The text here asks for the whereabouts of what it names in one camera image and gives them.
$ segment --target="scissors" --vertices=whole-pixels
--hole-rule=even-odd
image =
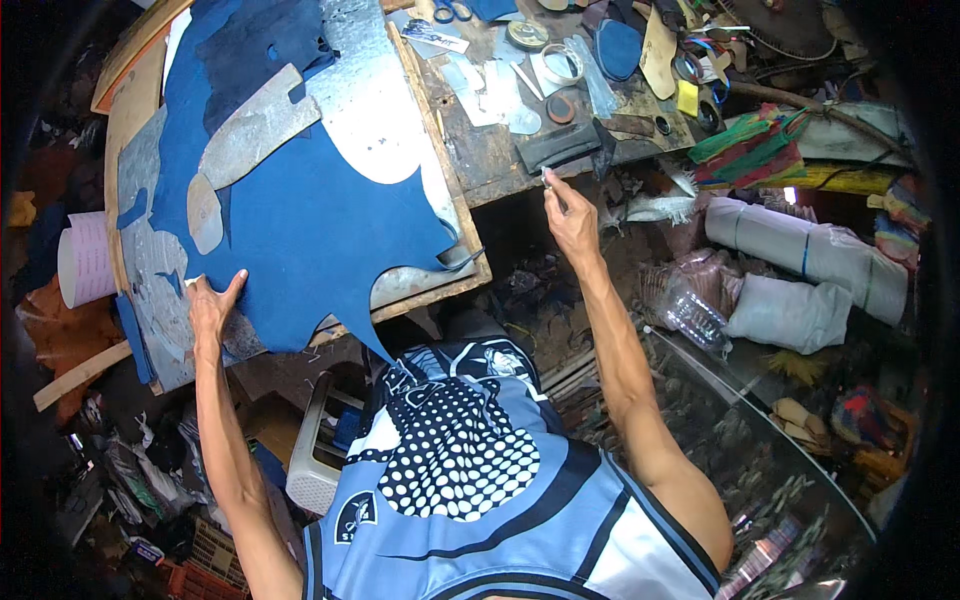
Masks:
[[[437,9],[433,11],[433,19],[438,23],[452,23],[453,18],[458,21],[469,21],[473,11],[457,0],[437,0]]]

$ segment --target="rolled white fabric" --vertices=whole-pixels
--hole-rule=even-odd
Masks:
[[[851,299],[851,293],[835,283],[814,287],[748,273],[724,331],[734,338],[811,354],[843,344]]]
[[[811,281],[836,283],[851,292],[854,304],[886,324],[896,325],[903,315],[906,269],[849,229],[714,198],[707,209],[707,238]]]

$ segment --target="light blue jersey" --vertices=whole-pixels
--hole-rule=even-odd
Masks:
[[[700,545],[612,457],[563,436],[495,338],[413,348],[303,530],[304,597],[711,598]]]

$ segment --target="white paper roll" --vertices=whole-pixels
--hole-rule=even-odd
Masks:
[[[67,308],[116,293],[107,246],[106,212],[69,215],[70,225],[60,233],[57,274]]]
[[[707,238],[811,281],[836,283],[853,294],[854,304],[889,325],[903,315],[906,269],[847,228],[714,198],[707,209]]]

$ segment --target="jersey logo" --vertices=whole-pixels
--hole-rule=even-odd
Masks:
[[[360,523],[376,525],[376,503],[373,492],[357,492],[347,498],[337,515],[337,529],[333,543],[353,543],[353,535]]]

